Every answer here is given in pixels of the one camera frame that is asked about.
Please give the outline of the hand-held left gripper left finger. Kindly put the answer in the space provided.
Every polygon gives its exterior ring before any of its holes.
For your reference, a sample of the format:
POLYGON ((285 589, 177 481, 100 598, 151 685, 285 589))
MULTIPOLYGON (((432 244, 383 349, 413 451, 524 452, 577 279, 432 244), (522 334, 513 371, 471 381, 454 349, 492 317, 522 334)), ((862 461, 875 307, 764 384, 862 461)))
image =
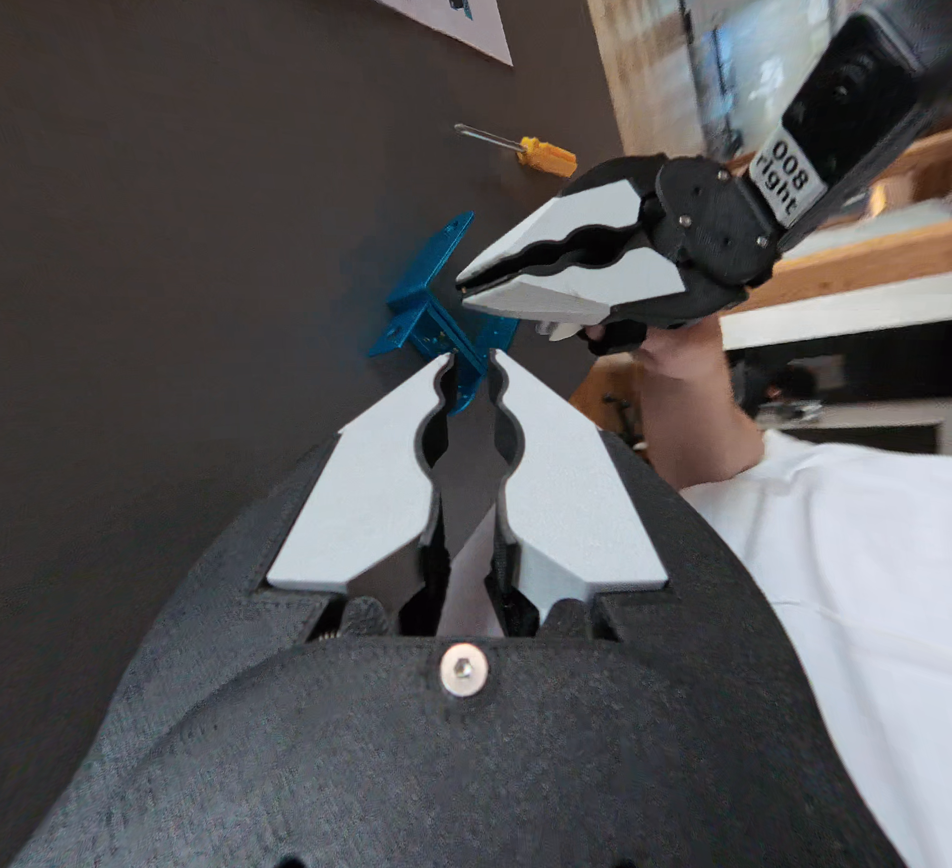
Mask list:
POLYGON ((435 634, 450 557, 433 471, 455 404, 456 358, 445 353, 345 425, 269 567, 268 586, 369 597, 401 634, 435 634))

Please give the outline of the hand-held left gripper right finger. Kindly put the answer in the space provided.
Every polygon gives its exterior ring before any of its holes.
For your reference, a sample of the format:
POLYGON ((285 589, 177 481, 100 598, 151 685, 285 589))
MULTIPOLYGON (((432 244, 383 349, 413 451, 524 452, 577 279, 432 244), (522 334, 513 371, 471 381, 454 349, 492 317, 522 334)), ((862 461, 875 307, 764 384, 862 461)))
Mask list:
POLYGON ((653 592, 667 572, 601 430, 509 354, 487 383, 506 463, 486 590, 504 634, 535 634, 562 600, 653 592))

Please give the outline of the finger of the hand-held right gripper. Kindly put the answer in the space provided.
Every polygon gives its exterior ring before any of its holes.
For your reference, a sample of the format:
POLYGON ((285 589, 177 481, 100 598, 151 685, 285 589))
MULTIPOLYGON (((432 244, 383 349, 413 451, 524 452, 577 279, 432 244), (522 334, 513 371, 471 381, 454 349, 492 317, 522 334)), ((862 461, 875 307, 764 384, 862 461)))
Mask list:
POLYGON ((572 259, 605 265, 633 236, 656 198, 665 154, 605 161, 580 175, 486 246, 456 279, 482 290, 522 272, 563 268, 572 259))
POLYGON ((649 247, 638 247, 606 267, 571 265, 548 276, 521 273, 467 295, 462 303, 503 317, 597 325, 618 306, 684 291, 674 262, 649 247))

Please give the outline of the narrow blue metal bracket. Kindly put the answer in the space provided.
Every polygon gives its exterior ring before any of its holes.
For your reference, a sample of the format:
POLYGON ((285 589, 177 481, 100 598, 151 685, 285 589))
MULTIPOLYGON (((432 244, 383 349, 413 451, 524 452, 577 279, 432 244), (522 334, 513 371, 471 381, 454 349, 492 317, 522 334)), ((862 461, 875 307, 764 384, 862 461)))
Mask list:
POLYGON ((469 338, 431 289, 473 219, 472 211, 460 213, 424 244, 386 299, 391 319, 368 351, 370 357, 410 344, 427 361, 454 354, 471 364, 477 362, 469 338))

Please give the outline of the person's right hand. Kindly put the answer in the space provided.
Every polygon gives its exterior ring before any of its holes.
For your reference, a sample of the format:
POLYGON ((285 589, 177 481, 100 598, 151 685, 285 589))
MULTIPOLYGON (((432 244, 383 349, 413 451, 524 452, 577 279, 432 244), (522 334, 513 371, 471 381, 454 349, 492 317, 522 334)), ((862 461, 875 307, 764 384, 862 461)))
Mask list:
POLYGON ((650 328, 636 351, 642 397, 734 399, 720 316, 679 329, 650 328))

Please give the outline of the large window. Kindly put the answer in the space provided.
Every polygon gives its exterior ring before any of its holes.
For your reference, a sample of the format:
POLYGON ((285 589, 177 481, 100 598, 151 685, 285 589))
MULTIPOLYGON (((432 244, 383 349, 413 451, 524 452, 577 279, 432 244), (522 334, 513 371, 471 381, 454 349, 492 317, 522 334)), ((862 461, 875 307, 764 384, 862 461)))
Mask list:
POLYGON ((708 153, 757 148, 827 49, 851 0, 680 0, 708 153))

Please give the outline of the person's white shirt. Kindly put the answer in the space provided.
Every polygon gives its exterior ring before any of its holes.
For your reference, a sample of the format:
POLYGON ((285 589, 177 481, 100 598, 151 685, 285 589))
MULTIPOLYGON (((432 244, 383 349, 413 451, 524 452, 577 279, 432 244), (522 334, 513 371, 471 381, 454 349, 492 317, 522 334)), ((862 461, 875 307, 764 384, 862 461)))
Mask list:
POLYGON ((753 576, 827 731, 909 866, 951 864, 951 458, 764 434, 684 489, 753 576))

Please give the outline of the yellow handled screwdriver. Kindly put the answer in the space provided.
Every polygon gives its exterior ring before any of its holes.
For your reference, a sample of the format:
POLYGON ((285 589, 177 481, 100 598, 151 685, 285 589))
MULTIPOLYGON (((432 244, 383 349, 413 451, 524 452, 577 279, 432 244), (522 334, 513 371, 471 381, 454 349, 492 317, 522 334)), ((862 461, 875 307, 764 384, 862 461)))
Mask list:
POLYGON ((482 131, 467 124, 455 124, 454 131, 459 136, 504 149, 512 153, 520 165, 560 179, 571 178, 578 167, 573 153, 535 136, 523 136, 520 140, 515 140, 482 131))

